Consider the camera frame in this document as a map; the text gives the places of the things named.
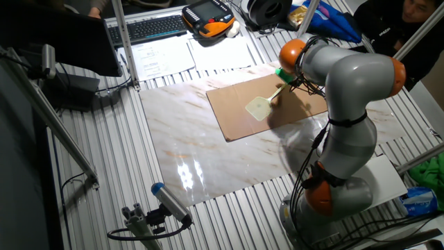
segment blue cap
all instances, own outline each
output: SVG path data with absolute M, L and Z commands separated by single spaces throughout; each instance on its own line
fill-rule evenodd
M 155 196 L 156 194 L 157 194 L 157 192 L 159 192 L 159 190 L 161 189 L 161 188 L 163 188 L 165 186 L 165 184 L 163 184 L 163 183 L 154 183 L 152 186 L 151 186 L 151 192 L 153 193 L 153 195 Z

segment metal pole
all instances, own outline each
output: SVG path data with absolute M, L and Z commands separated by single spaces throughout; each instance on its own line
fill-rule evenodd
M 412 50 L 419 41 L 429 32 L 436 23 L 444 16 L 444 3 L 442 3 L 429 19 L 413 34 L 413 36 L 402 46 L 402 48 L 393 57 L 401 61 Z
M 414 168 L 418 166 L 419 164 L 425 162 L 426 160 L 429 160 L 430 158 L 437 156 L 440 153 L 444 152 L 444 142 L 440 143 L 438 146 L 433 147 L 430 150 L 427 150 L 426 152 L 422 153 L 418 157 L 415 157 L 413 160 L 410 160 L 408 163 L 402 165 L 401 167 L 398 167 L 398 173 L 402 174 L 411 168 Z
M 12 49 L 8 50 L 8 56 L 20 60 L 19 56 Z M 93 187 L 98 188 L 99 180 L 97 179 L 96 172 L 92 169 L 85 155 L 78 147 L 76 141 L 71 137 L 40 88 L 29 81 L 22 66 L 10 62 L 9 60 L 2 60 L 2 62 L 4 62 L 3 65 L 6 66 L 6 72 L 8 72 L 14 79 L 15 84 L 31 103 L 32 107 L 37 111 L 40 117 L 42 117 L 55 136 L 57 136 L 59 141 L 76 161 L 78 166 L 86 173 L 91 182 L 93 182 Z
M 305 13 L 304 19 L 300 24 L 299 30 L 296 33 L 296 37 L 299 38 L 301 35 L 304 35 L 307 32 L 308 26 L 310 25 L 311 20 L 313 19 L 314 12 L 316 11 L 321 0 L 311 0 L 308 5 L 307 12 Z
M 130 36 L 126 27 L 125 14 L 123 13 L 121 0 L 111 0 L 114 13 L 116 14 L 117 25 L 119 26 L 120 36 L 122 37 L 123 49 L 125 49 L 126 60 L 130 68 L 131 80 L 134 88 L 140 90 L 139 78 L 137 76 L 136 64 L 134 62 L 133 50 L 131 49 Z

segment marble-patterned board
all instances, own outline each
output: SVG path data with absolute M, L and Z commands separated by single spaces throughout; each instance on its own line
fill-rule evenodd
M 186 206 L 299 167 L 327 113 L 226 142 L 206 92 L 272 74 L 277 63 L 140 92 L 165 185 Z M 405 135 L 385 101 L 368 105 L 378 143 Z

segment keyboard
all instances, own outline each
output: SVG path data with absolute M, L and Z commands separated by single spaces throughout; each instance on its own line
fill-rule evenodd
M 181 15 L 160 17 L 146 21 L 126 24 L 131 44 L 139 44 L 154 40 L 169 38 L 187 33 L 187 28 Z M 122 40 L 118 27 L 108 28 L 112 44 L 115 48 L 122 47 Z

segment paper document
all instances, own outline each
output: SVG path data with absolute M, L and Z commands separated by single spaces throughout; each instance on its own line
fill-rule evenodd
M 187 39 L 171 37 L 131 46 L 139 81 L 177 74 L 194 67 Z M 117 53 L 125 56 L 120 48 Z
M 210 47 L 190 40 L 196 70 L 238 69 L 253 65 L 244 37 L 225 38 Z

